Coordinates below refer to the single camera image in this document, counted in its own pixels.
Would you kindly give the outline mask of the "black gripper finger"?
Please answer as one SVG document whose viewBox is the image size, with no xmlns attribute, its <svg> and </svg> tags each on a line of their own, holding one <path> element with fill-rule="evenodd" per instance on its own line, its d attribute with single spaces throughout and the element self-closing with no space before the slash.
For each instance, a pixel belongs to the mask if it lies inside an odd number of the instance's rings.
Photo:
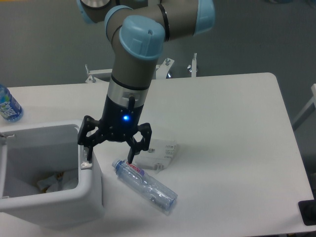
<svg viewBox="0 0 316 237">
<path fill-rule="evenodd" d="M 78 144 L 87 148 L 87 161 L 92 160 L 93 148 L 108 139 L 109 127 L 102 120 L 84 116 L 78 133 Z"/>
<path fill-rule="evenodd" d="M 142 139 L 140 141 L 137 141 L 134 138 L 134 135 L 138 132 L 140 132 L 142 136 Z M 128 133 L 126 133 L 126 142 L 130 147 L 130 150 L 127 156 L 128 162 L 133 162 L 133 159 L 136 155 L 140 154 L 141 151 L 147 151 L 149 149 L 151 136 L 152 136 L 152 129 L 149 123 L 137 125 L 131 130 L 129 130 Z"/>
</svg>

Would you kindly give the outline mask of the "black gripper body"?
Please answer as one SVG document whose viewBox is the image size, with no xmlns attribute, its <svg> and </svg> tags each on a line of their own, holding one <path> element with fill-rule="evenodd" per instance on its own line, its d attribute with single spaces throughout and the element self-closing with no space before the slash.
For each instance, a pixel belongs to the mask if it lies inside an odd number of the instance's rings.
<svg viewBox="0 0 316 237">
<path fill-rule="evenodd" d="M 124 142 L 138 125 L 143 106 L 136 106 L 134 95 L 128 95 L 127 105 L 122 106 L 106 97 L 99 130 L 108 141 Z"/>
</svg>

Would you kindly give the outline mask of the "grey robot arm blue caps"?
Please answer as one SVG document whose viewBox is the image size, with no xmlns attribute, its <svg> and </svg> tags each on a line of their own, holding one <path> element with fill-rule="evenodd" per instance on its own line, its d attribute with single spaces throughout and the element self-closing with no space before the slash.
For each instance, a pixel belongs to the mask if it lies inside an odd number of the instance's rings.
<svg viewBox="0 0 316 237">
<path fill-rule="evenodd" d="M 215 23 L 211 0 L 79 0 L 87 23 L 103 22 L 115 53 L 102 116 L 85 116 L 78 144 L 92 159 L 93 148 L 104 141 L 126 142 L 128 162 L 149 148 L 152 129 L 139 119 L 163 50 L 163 44 L 209 31 Z"/>
</svg>

